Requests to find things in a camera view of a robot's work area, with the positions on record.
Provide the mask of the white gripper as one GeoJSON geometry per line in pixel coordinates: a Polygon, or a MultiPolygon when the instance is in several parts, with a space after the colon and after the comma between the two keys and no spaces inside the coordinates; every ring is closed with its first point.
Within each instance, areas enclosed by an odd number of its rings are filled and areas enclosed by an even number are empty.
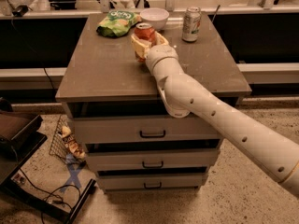
{"type": "Polygon", "coordinates": [[[146,66],[153,76],[178,74],[181,71],[181,67],[178,62],[177,52],[168,46],[168,40],[160,33],[156,32],[155,37],[157,46],[151,48],[149,41],[132,34],[131,43],[136,55],[140,59],[147,57],[146,66]]]}

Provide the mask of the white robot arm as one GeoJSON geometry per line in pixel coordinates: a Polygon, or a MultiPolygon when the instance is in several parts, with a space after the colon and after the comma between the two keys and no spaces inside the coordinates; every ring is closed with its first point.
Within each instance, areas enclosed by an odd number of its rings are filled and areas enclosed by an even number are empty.
{"type": "Polygon", "coordinates": [[[299,145],[213,95],[183,71],[166,39],[158,33],[154,36],[157,45],[136,35],[131,36],[131,43],[154,76],[168,114],[184,118],[193,113],[203,119],[281,187],[298,196],[299,145]]]}

